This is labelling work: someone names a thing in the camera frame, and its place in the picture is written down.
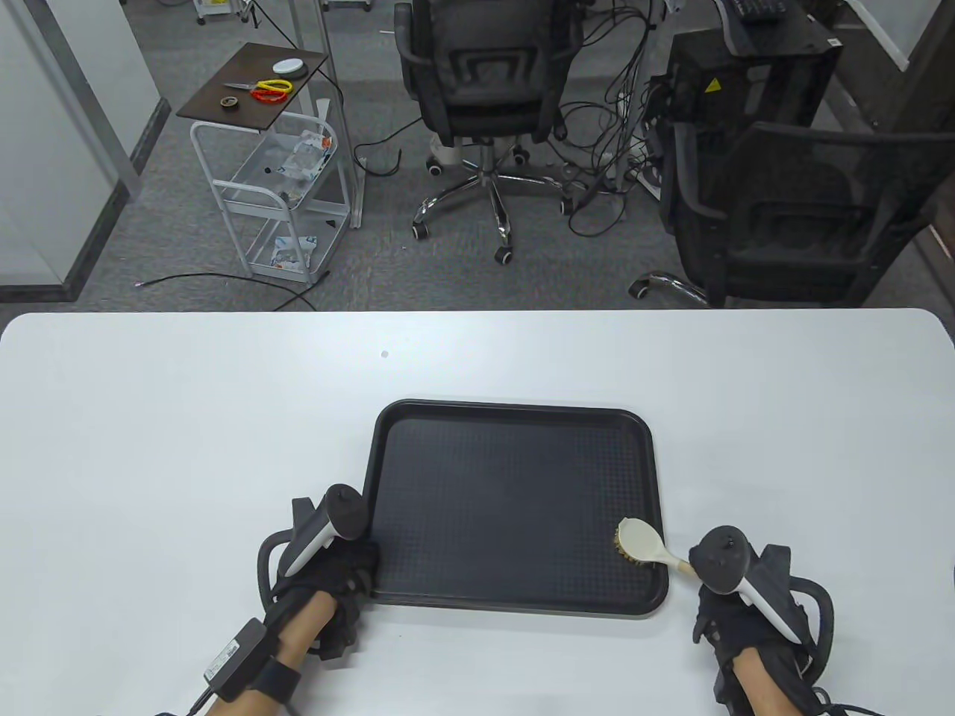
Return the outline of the person's left hand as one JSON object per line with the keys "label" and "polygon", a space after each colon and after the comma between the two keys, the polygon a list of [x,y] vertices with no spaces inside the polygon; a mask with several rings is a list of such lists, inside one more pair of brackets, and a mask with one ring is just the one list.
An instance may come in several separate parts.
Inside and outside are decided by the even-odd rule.
{"label": "person's left hand", "polygon": [[372,541],[334,539],[298,573],[280,577],[267,597],[265,625],[320,659],[342,657],[355,644],[379,559]]}

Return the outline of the person's right hand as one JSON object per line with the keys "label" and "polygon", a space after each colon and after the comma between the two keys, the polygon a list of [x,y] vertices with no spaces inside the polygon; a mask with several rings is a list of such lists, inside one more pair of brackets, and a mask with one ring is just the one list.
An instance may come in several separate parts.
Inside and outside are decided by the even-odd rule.
{"label": "person's right hand", "polygon": [[716,702],[730,715],[814,713],[819,701],[803,679],[805,650],[738,594],[717,594],[703,585],[698,596],[692,640],[713,648]]}

